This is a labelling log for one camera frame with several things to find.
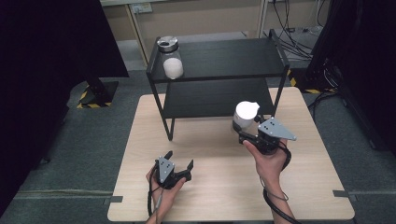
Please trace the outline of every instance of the black shelf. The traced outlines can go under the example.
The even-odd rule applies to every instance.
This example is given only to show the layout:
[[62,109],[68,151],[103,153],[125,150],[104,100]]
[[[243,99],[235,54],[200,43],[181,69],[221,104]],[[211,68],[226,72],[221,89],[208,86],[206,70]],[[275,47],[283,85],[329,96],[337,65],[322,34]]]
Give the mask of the black shelf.
[[260,114],[272,114],[265,78],[169,83],[163,115],[166,119],[232,116],[239,102],[257,102]]
[[[242,101],[257,102],[260,115],[275,115],[290,64],[274,30],[268,38],[179,43],[184,74],[176,79],[165,75],[156,42],[146,73],[169,140],[175,119],[232,116]],[[281,77],[274,102],[268,77]],[[168,83],[163,106],[160,83]]]

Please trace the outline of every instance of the metal lid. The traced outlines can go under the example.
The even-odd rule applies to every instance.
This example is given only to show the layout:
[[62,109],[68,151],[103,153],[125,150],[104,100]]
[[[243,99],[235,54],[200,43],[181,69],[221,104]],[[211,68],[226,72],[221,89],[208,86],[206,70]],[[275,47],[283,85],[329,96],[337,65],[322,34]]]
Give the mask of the metal lid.
[[174,36],[164,36],[157,41],[158,49],[162,53],[170,53],[178,49],[177,38]]

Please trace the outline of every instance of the glass jar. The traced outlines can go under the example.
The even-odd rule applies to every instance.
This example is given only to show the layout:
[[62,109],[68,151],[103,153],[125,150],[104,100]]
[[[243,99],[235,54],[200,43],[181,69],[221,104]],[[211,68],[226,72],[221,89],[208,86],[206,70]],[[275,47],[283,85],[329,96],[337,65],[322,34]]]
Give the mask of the glass jar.
[[175,79],[184,73],[183,63],[178,51],[177,38],[174,36],[164,36],[157,41],[158,49],[161,53],[163,70],[167,77]]

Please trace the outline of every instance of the human hand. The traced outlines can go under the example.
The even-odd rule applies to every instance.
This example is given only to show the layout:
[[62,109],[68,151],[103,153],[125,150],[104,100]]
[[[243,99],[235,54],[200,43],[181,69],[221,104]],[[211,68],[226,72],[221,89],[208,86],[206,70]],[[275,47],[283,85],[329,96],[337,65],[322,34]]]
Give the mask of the human hand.
[[[280,139],[279,144],[285,147],[287,142],[287,139]],[[267,187],[277,187],[277,185],[279,185],[280,173],[282,172],[283,165],[287,158],[286,153],[278,148],[276,153],[272,155],[262,155],[248,140],[245,140],[243,144],[254,157],[256,161],[256,171],[262,178],[264,185]]]
[[[150,179],[151,170],[152,168],[146,174],[146,179],[148,182],[150,181],[149,179]],[[161,196],[162,199],[158,209],[154,210],[153,215],[148,219],[147,223],[161,223],[163,221],[163,218],[172,208],[175,198],[185,182],[186,182],[186,178],[182,178],[179,181],[177,181],[175,186],[172,187],[171,189],[163,189],[158,185],[155,179],[155,175],[151,178],[151,191],[153,191],[151,197],[152,200],[154,201],[154,206],[157,205],[157,202],[159,201],[161,195],[162,195]]]

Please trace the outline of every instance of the light wood tabletop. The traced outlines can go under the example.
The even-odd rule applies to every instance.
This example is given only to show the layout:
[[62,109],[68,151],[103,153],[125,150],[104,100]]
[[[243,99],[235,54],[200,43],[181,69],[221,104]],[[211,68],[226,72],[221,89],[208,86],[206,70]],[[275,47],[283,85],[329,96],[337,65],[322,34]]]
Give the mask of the light wood tabletop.
[[[277,89],[270,89],[273,99]],[[281,186],[298,220],[346,220],[355,215],[304,99],[296,88],[284,88],[276,118],[297,136],[289,141],[291,162]],[[169,141],[153,95],[140,98],[111,203],[111,221],[146,221],[149,183],[154,161],[173,151],[175,172],[194,159],[192,180],[185,183],[164,221],[272,220],[262,197],[253,157],[238,143],[232,117],[176,119]]]

